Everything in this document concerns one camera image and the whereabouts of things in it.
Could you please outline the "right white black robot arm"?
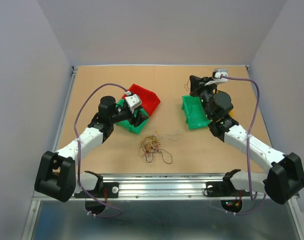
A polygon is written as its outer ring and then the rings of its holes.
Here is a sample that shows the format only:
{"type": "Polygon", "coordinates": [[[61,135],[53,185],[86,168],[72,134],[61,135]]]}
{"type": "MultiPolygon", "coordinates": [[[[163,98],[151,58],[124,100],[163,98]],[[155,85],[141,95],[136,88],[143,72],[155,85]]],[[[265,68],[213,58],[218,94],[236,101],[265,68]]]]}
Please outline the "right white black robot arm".
{"type": "Polygon", "coordinates": [[[225,194],[247,191],[255,200],[262,193],[283,205],[304,188],[304,168],[297,154],[285,154],[268,146],[251,134],[251,127],[244,129],[230,115],[234,108],[231,97],[218,90],[219,84],[230,80],[227,72],[217,70],[211,77],[191,75],[189,80],[190,96],[199,98],[212,135],[247,158],[247,171],[235,169],[225,174],[222,182],[225,194]]]}

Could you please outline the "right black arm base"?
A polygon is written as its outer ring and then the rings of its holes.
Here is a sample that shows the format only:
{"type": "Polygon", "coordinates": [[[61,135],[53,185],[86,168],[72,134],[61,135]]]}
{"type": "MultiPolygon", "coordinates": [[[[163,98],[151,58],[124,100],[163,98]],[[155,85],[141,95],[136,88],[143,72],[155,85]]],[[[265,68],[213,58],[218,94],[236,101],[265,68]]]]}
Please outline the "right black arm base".
{"type": "Polygon", "coordinates": [[[249,193],[244,189],[237,190],[231,182],[231,177],[240,172],[240,169],[234,169],[227,172],[222,180],[220,181],[208,181],[206,182],[206,187],[203,190],[203,194],[208,197],[236,197],[242,194],[245,197],[249,197],[249,193]]]}

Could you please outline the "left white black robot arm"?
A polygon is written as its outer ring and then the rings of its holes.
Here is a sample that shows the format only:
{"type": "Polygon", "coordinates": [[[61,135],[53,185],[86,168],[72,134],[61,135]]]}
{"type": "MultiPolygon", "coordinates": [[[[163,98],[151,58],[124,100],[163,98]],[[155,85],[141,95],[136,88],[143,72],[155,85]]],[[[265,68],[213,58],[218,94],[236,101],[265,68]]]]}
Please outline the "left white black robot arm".
{"type": "Polygon", "coordinates": [[[98,112],[83,133],[77,133],[67,146],[42,155],[35,191],[61,202],[81,192],[92,197],[100,196],[103,192],[102,177],[89,171],[81,173],[81,160],[110,137],[116,123],[125,120],[134,127],[144,123],[149,117],[142,113],[141,104],[137,94],[126,96],[122,106],[112,96],[102,97],[98,112]]]}

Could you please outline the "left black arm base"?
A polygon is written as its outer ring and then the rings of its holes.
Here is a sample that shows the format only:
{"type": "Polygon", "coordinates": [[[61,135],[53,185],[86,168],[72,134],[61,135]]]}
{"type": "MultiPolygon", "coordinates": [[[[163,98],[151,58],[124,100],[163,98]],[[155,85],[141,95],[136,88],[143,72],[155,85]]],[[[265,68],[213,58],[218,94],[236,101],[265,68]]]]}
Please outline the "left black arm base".
{"type": "Polygon", "coordinates": [[[105,181],[103,176],[91,171],[80,174],[82,187],[96,198],[116,199],[119,195],[119,183],[105,181]]]}

